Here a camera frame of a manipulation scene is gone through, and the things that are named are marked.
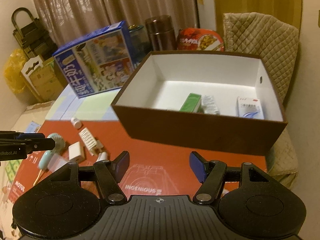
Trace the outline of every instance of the yellow plastic bag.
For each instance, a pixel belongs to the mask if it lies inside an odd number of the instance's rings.
[[[22,93],[26,86],[20,75],[20,71],[26,62],[27,58],[23,50],[15,49],[4,64],[4,79],[14,94]]]

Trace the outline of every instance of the brown thermos bottle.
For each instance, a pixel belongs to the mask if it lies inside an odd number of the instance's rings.
[[[177,49],[171,16],[161,15],[147,19],[146,29],[154,51]]]

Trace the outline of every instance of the beige quilted fabric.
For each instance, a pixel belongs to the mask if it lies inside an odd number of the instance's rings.
[[[227,51],[260,55],[281,101],[287,94],[298,51],[299,30],[262,13],[226,13]]]
[[[226,51],[260,55],[281,101],[287,94],[299,42],[297,28],[261,13],[224,14]],[[266,156],[268,173],[292,188],[298,174],[298,160],[287,129]]]

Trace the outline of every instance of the white and blue box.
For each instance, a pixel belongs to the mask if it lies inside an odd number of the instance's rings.
[[[79,98],[122,87],[135,69],[132,55],[125,21],[71,41],[53,54]]]

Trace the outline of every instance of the brown curtain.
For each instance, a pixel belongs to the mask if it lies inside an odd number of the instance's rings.
[[[128,25],[168,14],[176,31],[198,27],[196,0],[34,0],[38,14],[60,46],[98,28],[126,20]]]

